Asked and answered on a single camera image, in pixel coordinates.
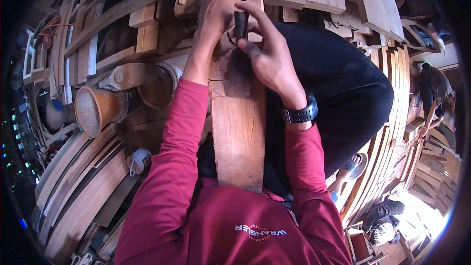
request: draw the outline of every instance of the worker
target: worker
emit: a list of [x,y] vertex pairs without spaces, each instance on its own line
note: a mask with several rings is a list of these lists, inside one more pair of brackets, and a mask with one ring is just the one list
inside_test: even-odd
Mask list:
[[[149,174],[128,210],[115,264],[352,262],[325,177],[384,124],[392,106],[391,84],[343,38],[319,28],[275,26],[259,1],[203,2],[160,153],[152,156]],[[268,188],[258,194],[198,178],[196,153],[208,107],[210,62],[221,35],[233,25],[236,9],[257,20],[249,30],[263,37],[260,45],[240,39],[237,46],[269,88],[266,169],[277,164],[287,174],[294,216]],[[285,115],[272,104],[277,101]],[[311,114],[296,121],[304,109]],[[286,121],[282,129],[274,125],[280,119]],[[275,162],[279,154],[272,152],[280,139],[270,145],[271,132],[281,132],[283,163]],[[277,167],[271,170],[278,177]]]
[[439,126],[445,115],[454,121],[455,93],[444,73],[431,67],[427,62],[422,64],[419,87],[423,110],[427,115],[425,125],[417,134],[419,138],[422,138],[429,129]]
[[404,212],[405,205],[397,200],[389,199],[386,196],[384,200],[373,205],[363,220],[362,229],[365,238],[375,247],[385,244],[387,241],[399,240],[397,228],[400,221],[394,215],[400,215]]

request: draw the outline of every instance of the white bucket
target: white bucket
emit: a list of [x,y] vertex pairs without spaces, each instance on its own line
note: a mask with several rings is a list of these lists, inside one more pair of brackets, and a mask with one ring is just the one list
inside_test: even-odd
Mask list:
[[147,166],[150,165],[151,153],[145,147],[140,147],[131,156],[126,159],[129,167],[129,175],[141,174]]

